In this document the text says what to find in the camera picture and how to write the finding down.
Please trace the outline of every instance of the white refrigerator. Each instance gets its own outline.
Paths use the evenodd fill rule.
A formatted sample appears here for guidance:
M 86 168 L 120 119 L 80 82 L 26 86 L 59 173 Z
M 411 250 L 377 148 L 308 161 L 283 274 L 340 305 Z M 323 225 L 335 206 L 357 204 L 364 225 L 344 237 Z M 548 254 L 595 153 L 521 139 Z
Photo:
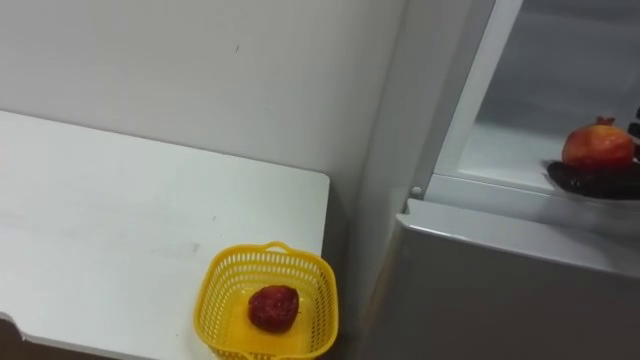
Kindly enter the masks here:
M 636 0 L 410 0 L 349 244 L 358 359 L 638 359 L 640 202 L 549 178 L 640 106 Z

